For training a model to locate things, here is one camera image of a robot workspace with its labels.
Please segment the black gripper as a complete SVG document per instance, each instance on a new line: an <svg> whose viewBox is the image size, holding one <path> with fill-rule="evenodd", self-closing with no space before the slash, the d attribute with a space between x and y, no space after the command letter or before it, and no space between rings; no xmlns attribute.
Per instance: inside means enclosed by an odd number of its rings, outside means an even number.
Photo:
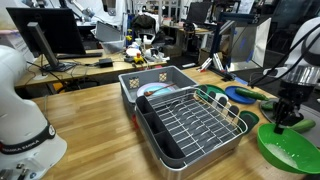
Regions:
<svg viewBox="0 0 320 180"><path fill-rule="evenodd" d="M299 112L300 106L309 99L313 90L314 85L280 81L279 101L274 104L273 109L274 132L276 134L283 134L283 126L293 126L304 119L304 116Z"/></svg>

